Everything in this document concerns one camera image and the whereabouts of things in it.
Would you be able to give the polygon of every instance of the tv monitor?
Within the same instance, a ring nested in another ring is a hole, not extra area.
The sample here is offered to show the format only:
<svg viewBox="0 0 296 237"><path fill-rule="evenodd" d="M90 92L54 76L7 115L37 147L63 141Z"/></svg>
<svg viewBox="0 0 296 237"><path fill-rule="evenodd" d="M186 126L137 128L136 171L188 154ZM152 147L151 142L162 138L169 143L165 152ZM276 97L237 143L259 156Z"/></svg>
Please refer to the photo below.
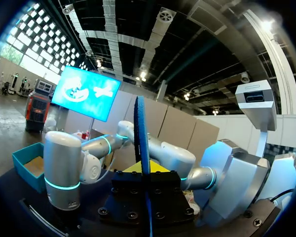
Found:
<svg viewBox="0 0 296 237"><path fill-rule="evenodd" d="M106 122L120 81L74 67L65 67L52 103Z"/></svg>

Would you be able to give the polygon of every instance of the white cylindrical robot base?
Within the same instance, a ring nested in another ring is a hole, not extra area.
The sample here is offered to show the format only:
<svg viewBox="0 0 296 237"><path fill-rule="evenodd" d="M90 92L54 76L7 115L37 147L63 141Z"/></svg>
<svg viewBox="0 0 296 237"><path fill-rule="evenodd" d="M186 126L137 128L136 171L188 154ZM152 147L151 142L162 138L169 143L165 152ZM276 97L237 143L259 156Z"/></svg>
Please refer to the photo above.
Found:
<svg viewBox="0 0 296 237"><path fill-rule="evenodd" d="M60 210L74 210L80 206L81 142L58 131L48 132L45 139L44 175L48 199Z"/></svg>

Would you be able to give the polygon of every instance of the black table surface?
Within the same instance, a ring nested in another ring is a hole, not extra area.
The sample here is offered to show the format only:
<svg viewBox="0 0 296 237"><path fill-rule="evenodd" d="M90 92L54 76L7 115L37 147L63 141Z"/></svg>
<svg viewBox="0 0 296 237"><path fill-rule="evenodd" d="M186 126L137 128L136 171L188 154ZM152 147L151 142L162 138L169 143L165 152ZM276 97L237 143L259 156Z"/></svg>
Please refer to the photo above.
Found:
<svg viewBox="0 0 296 237"><path fill-rule="evenodd" d="M46 191L38 193L14 169L0 177L0 192L11 217L23 232L22 236L45 235L40 226L22 208L20 200L24 198L46 221L59 230L69 233L72 227L76 228L82 224L81 220L84 220L84 223L99 223L98 209L105 204L110 194L113 175L114 173L109 171L99 183L81 184L80 207L75 211L60 211L53 207L48 201Z"/></svg>

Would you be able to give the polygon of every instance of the white pillar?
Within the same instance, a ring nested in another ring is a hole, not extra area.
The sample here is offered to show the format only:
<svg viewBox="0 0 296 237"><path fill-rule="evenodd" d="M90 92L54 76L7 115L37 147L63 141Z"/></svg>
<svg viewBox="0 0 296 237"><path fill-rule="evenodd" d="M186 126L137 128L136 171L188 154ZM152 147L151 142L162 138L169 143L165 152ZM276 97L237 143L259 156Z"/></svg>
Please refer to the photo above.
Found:
<svg viewBox="0 0 296 237"><path fill-rule="evenodd" d="M163 80L161 85L160 85L156 101L158 101L158 102L163 101L164 94L166 93L167 86L168 86L168 84L166 84L166 81Z"/></svg>
<svg viewBox="0 0 296 237"><path fill-rule="evenodd" d="M282 114L296 115L296 82L282 48L270 30L263 28L263 22L251 10L247 10L244 16L257 32L270 56L280 90Z"/></svg>

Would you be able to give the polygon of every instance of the red machine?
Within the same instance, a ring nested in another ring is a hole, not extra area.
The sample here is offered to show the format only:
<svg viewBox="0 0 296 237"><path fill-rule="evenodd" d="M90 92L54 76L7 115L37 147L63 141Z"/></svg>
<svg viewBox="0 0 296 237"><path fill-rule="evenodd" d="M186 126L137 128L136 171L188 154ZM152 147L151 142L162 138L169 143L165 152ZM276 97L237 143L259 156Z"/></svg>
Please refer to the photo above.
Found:
<svg viewBox="0 0 296 237"><path fill-rule="evenodd" d="M35 89L29 94L25 119L27 131L43 131L50 105L49 93L53 88L52 84L37 79Z"/></svg>

